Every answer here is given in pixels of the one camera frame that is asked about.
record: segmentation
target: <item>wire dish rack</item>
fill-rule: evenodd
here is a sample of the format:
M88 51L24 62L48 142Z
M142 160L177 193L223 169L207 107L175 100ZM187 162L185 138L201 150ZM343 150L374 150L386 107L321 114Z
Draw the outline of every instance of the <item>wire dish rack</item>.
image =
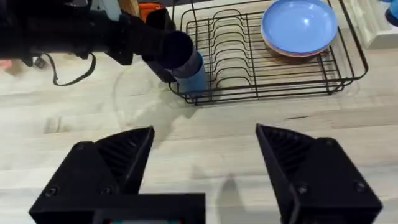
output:
M265 44L261 19L274 1L202 8L191 4L179 25L204 58L207 89L182 92L178 83L169 83L171 91L195 105L332 95L365 76L368 63L343 0L325 1L338 17L338 34L329 48L309 58L285 57Z

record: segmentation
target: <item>orange object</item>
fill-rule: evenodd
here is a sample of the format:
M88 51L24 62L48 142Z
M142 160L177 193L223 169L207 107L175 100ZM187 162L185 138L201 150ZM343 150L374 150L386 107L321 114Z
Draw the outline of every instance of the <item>orange object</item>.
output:
M140 3L141 19L146 22L149 13L163 8L164 6L161 3Z

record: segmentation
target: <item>screw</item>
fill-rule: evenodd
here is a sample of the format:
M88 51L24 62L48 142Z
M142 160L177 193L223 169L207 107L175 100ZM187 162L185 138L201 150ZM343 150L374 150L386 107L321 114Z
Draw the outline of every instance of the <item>screw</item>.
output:
M46 197L52 197L52 196L56 196L57 193L58 193L58 189L56 187L52 187L52 188L48 189L48 191L46 191L44 193L44 195Z
M361 182L361 181L356 181L356 182L354 183L354 186L355 186L355 190L356 190L357 192L364 192L364 191L366 190L366 185L365 185L365 183L363 183L363 182Z
M106 187L101 191L102 195L110 195L112 194L112 187Z
M300 194L305 194L308 192L308 187L305 183L301 183L298 185L297 190Z

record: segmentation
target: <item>dish rack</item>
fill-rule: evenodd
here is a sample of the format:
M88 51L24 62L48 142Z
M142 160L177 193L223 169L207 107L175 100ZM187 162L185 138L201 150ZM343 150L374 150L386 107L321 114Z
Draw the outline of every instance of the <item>dish rack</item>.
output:
M325 1L337 15L338 33L329 48L310 58L282 56L263 41L262 15L274 1L202 8L191 2L180 24L175 22L203 56L207 89L200 94L182 92L178 83L169 83L171 91L195 105L332 95L367 74L368 63L343 0Z

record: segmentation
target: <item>wooden countertop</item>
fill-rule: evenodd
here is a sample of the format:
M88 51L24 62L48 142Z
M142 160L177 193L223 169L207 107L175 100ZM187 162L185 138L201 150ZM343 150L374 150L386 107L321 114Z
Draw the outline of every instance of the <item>wooden countertop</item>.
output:
M171 94L139 57L122 67L99 54L95 73L65 88L49 68L0 72L1 222L34 223L28 209L76 142L153 125L141 193L206 192L211 224L279 223L254 133L262 123L336 138L384 203L377 223L398 223L398 50L365 54L369 73L337 95L203 107ZM60 82L89 67L55 60Z

